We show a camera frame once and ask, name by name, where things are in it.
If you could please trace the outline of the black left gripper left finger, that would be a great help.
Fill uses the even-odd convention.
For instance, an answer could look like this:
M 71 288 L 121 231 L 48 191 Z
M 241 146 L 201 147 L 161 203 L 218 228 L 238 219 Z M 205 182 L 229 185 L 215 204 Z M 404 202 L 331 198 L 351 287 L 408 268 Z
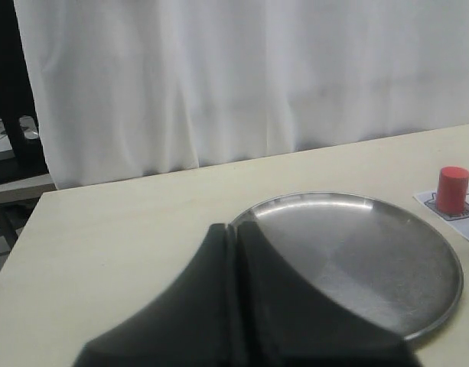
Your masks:
M 235 234 L 213 224 L 174 282 L 150 304 L 89 341 L 76 366 L 236 364 Z

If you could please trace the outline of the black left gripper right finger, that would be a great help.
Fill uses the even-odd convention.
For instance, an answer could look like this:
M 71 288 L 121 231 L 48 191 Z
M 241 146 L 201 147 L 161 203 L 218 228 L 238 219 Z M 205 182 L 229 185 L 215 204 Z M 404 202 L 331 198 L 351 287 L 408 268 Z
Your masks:
M 236 231 L 240 313 L 251 366 L 419 366 L 401 336 L 306 281 L 254 222 Z

